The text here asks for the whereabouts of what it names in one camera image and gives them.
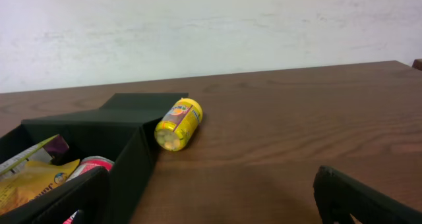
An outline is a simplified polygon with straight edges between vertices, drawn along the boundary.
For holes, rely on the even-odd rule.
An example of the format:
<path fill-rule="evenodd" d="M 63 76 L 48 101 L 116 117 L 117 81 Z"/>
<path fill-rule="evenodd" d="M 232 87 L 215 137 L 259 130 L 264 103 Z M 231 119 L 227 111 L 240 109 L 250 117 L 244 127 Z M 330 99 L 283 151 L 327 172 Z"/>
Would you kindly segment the red potato chips can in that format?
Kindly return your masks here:
<path fill-rule="evenodd" d="M 79 166 L 73 171 L 67 181 L 70 181 L 71 179 L 74 179 L 96 167 L 104 167 L 107 171 L 110 171 L 113 165 L 114 162 L 112 160 L 102 156 L 86 157 L 80 162 Z"/>

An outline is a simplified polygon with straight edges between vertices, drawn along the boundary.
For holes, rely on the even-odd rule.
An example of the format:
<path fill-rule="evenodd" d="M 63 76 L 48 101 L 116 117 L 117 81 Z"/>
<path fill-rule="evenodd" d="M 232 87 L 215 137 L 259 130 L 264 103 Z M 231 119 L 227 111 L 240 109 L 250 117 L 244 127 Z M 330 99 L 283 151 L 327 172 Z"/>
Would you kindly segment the black gift box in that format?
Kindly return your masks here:
<path fill-rule="evenodd" d="M 114 162 L 95 168 L 1 216 L 2 223 L 128 223 L 154 170 L 154 128 L 186 93 L 115 94 L 100 108 L 23 120 L 1 137 L 1 161 L 56 134 L 69 145 L 59 159 L 100 156 Z"/>

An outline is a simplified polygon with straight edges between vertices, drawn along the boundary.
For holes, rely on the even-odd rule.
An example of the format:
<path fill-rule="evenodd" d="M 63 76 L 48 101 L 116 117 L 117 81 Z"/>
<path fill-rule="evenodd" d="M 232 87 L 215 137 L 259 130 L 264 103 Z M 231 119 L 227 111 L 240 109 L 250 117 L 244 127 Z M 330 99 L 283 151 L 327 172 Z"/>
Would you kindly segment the green yellow carton box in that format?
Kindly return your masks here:
<path fill-rule="evenodd" d="M 2 162 L 1 180 L 20 173 L 29 161 L 56 164 L 68 151 L 69 145 L 61 135 L 52 136 Z"/>

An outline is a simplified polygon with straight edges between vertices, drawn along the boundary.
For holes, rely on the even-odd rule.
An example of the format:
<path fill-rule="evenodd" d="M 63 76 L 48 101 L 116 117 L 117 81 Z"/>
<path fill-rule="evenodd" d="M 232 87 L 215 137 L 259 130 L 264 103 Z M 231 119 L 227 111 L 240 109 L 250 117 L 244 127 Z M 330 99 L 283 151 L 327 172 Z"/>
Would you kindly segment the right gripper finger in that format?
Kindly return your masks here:
<path fill-rule="evenodd" d="M 329 166 L 319 167 L 313 189 L 324 224 L 421 222 L 420 211 Z"/>

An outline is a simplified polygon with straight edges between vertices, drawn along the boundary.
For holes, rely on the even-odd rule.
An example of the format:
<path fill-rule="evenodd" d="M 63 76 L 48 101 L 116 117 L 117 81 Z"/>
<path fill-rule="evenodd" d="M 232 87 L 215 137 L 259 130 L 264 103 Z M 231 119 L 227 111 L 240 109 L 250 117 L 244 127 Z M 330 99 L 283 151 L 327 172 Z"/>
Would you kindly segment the yellow snack packet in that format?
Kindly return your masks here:
<path fill-rule="evenodd" d="M 1 181 L 1 215 L 61 186 L 79 163 L 79 159 L 64 165 L 28 161 L 23 171 Z"/>

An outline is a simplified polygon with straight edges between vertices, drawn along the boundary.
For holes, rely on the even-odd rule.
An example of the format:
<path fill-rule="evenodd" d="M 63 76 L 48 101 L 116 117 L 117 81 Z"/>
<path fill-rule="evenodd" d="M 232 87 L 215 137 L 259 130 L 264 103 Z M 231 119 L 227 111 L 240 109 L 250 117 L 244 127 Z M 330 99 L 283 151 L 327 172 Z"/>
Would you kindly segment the yellow candy jar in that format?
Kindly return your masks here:
<path fill-rule="evenodd" d="M 181 98 L 156 125 L 155 140 L 168 151 L 184 149 L 202 122 L 203 115 L 198 102 L 191 98 Z"/>

